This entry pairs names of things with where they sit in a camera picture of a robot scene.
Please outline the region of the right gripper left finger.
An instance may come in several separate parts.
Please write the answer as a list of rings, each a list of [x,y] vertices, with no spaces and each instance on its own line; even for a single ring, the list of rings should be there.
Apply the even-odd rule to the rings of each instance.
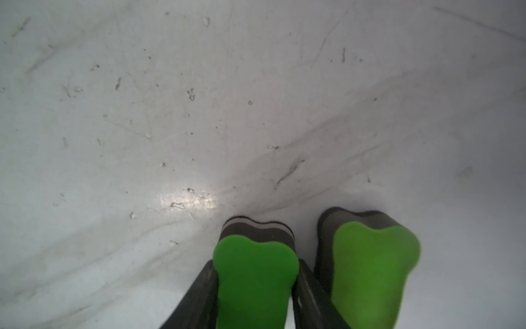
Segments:
[[[160,328],[216,328],[218,290],[218,274],[209,260]]]

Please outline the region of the green eraser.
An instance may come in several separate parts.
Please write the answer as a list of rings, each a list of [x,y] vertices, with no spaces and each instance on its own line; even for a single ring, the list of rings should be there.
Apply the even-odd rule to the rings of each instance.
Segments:
[[[317,224],[315,277],[350,328],[394,328],[417,236],[380,211],[333,207]]]
[[[293,231],[281,222],[228,219],[213,253],[217,328],[284,328],[299,275]]]

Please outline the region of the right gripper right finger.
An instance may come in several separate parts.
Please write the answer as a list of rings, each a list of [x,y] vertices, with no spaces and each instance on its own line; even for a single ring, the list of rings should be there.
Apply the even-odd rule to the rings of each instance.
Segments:
[[[293,310],[296,328],[349,329],[303,259],[299,260],[299,275],[293,287]]]

